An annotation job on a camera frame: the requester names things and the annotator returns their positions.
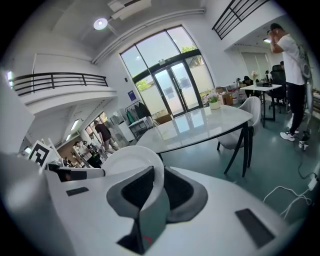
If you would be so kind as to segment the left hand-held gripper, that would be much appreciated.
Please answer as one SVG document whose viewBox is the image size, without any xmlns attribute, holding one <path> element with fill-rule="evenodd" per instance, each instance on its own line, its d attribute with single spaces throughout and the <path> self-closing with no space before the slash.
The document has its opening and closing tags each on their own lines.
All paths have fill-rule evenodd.
<svg viewBox="0 0 320 256">
<path fill-rule="evenodd" d="M 66 167 L 63 160 L 58 158 L 55 151 L 39 140 L 32 146 L 27 158 L 36 163 L 41 171 L 47 170 L 56 173 L 61 182 L 95 179 L 106 176 L 106 172 L 102 168 L 88 168 L 86 171 L 83 171 L 82 169 L 76 170 L 75 168 Z"/>
</svg>

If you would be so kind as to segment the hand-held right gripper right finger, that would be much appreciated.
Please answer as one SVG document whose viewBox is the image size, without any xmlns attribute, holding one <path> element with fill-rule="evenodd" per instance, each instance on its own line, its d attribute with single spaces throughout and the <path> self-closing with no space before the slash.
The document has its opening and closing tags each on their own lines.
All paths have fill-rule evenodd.
<svg viewBox="0 0 320 256">
<path fill-rule="evenodd" d="M 164 167 L 164 189 L 170 208 L 168 224 L 191 221 L 208 201 L 208 192 L 202 184 L 168 166 Z"/>
</svg>

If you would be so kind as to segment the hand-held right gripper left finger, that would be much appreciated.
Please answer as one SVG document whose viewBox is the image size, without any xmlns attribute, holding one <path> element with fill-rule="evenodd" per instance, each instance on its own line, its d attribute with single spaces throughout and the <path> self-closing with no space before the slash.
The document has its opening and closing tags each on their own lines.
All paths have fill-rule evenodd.
<svg viewBox="0 0 320 256">
<path fill-rule="evenodd" d="M 113 185 L 106 194 L 108 204 L 121 217 L 138 218 L 153 189 L 154 167 Z"/>
</svg>

